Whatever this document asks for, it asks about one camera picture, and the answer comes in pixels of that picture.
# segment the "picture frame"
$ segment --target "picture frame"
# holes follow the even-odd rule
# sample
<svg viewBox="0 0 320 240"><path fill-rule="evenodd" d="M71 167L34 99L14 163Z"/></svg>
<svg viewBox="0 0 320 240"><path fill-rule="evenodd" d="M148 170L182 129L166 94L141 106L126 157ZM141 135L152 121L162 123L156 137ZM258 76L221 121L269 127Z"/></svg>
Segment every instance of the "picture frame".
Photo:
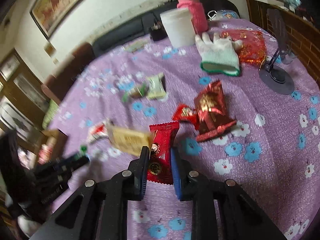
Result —
<svg viewBox="0 0 320 240"><path fill-rule="evenodd" d="M30 15L48 40L82 0L36 0Z"/></svg>

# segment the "gold logo on wrapper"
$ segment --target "gold logo on wrapper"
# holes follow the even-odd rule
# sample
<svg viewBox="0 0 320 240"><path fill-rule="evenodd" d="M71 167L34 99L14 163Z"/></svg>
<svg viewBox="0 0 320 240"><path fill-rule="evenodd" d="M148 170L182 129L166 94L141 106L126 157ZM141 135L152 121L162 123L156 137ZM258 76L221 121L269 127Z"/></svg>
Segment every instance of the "gold logo on wrapper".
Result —
<svg viewBox="0 0 320 240"><path fill-rule="evenodd" d="M161 173L161 165L159 163L150 163L149 171L153 175L159 175Z"/></svg>
<svg viewBox="0 0 320 240"><path fill-rule="evenodd" d="M202 111L209 111L209 112L211 112L212 107L217 105L217 102L214 101L214 97L209 95L202 95L199 103Z"/></svg>

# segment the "red snack packet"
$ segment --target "red snack packet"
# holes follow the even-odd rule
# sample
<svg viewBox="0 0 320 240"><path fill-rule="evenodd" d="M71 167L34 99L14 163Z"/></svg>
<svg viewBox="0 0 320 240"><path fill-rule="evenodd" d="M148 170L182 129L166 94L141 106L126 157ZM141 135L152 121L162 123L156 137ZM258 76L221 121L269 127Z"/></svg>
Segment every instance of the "red snack packet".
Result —
<svg viewBox="0 0 320 240"><path fill-rule="evenodd" d="M197 142L217 137L236 124L234 119L228 117L220 80L210 83L199 93L195 106L200 121Z"/></svg>
<svg viewBox="0 0 320 240"><path fill-rule="evenodd" d="M179 130L179 122L153 124L149 127L151 132L155 132L155 137L150 151L147 179L172 185L170 148Z"/></svg>
<svg viewBox="0 0 320 240"><path fill-rule="evenodd" d="M179 104L176 112L172 116L174 121L187 121L191 122L196 130L199 130L199 118L195 109L185 104Z"/></svg>
<svg viewBox="0 0 320 240"><path fill-rule="evenodd" d="M266 45L262 32L250 30L228 30L221 37L230 36L233 41L242 40L244 48L239 50L239 62L259 66L266 57Z"/></svg>

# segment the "cardboard box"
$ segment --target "cardboard box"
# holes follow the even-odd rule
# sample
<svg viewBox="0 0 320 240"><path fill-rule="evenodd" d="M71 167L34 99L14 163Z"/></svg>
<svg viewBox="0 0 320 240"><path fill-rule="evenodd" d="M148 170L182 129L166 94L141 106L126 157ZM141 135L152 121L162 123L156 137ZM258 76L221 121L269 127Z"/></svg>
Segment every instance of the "cardboard box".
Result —
<svg viewBox="0 0 320 240"><path fill-rule="evenodd" d="M38 159L39 159L39 151L41 149L41 146L43 144L46 144L50 137L55 138L55 144L52 147L51 160L55 160L55 159L60 158L62 156L64 147L65 147L66 142L68 140L68 136L65 135L63 132L61 132L58 129L43 130L41 132L41 135L40 135L37 143L36 143L36 147L35 147L35 151L34 151L34 153L37 155L36 162L38 162Z"/></svg>

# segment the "wall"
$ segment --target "wall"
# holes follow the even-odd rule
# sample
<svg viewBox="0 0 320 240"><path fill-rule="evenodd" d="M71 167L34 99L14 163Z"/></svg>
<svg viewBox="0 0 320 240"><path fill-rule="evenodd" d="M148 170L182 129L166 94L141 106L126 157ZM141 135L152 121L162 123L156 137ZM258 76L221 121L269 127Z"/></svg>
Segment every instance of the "wall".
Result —
<svg viewBox="0 0 320 240"><path fill-rule="evenodd" d="M56 67L54 58L62 61L75 46L101 25L145 1L147 0L84 0L50 38L57 50L54 57L50 58L44 51L46 38L30 16L29 11L35 2L30 0L22 17L15 48L34 74L43 81ZM245 0L230 1L240 7L240 14L244 18L249 18Z"/></svg>

